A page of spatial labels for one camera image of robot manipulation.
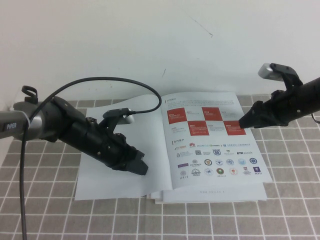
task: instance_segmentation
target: stack of paper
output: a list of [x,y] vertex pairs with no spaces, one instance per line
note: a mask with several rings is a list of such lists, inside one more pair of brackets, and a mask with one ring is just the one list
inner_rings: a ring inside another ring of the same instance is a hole
[[[154,95],[89,108],[100,122],[110,109],[135,111],[156,106]],[[145,176],[115,171],[82,153],[76,200],[134,198],[147,195],[156,203],[203,203],[266,200],[269,171],[231,92],[184,92],[162,97],[161,108],[134,116],[115,133],[145,153]]]

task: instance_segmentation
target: grey grid mat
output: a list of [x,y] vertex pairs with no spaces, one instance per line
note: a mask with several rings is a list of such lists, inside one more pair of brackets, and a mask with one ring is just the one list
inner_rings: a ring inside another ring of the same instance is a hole
[[[239,96],[246,112],[269,96]],[[111,100],[71,101],[86,108]],[[252,130],[275,183],[267,201],[154,204],[141,198],[74,201],[80,152],[29,141],[25,155],[29,240],[320,240],[320,128],[310,117]],[[13,141],[0,168],[0,240],[20,240],[18,165]]]

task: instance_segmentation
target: red square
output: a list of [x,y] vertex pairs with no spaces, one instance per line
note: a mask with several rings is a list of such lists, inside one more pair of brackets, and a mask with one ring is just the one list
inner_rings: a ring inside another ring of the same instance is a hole
[[209,136],[206,121],[188,121],[191,136]]
[[202,111],[206,121],[222,121],[218,107],[202,107]]
[[229,136],[246,135],[246,131],[240,128],[239,121],[223,121],[226,133]]
[[176,108],[167,111],[169,124],[187,121],[185,108]]

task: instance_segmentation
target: paper sheet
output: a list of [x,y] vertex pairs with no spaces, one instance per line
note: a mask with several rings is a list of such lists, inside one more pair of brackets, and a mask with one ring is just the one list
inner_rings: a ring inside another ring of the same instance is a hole
[[162,97],[173,189],[272,182],[233,92],[180,92]]
[[[110,106],[88,108],[86,115],[103,119],[111,109],[129,108],[134,111],[155,107],[154,95],[142,95]],[[124,134],[127,143],[145,154],[149,166],[145,176],[115,171],[82,153],[75,200],[135,198],[149,193],[172,189],[170,165],[160,109],[134,115],[134,123],[117,125],[115,133]]]

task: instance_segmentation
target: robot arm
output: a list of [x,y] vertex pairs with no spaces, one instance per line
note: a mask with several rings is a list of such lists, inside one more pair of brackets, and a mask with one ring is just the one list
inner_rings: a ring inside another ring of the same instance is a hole
[[320,77],[303,84],[295,70],[275,63],[265,63],[258,74],[263,79],[284,82],[286,91],[276,90],[270,100],[256,101],[239,120],[241,128],[288,126],[309,114],[314,119],[313,113],[320,110]]
[[[27,120],[38,107],[37,92],[24,86],[30,97],[13,105],[14,111],[0,112],[0,139],[14,136],[22,139]],[[114,134],[117,124],[132,122],[128,108],[114,109],[103,115],[103,120],[85,117],[66,100],[55,96],[44,105],[29,125],[27,140],[43,139],[54,143],[58,139],[104,163],[113,170],[145,175],[148,166],[144,153],[130,146],[121,133]]]

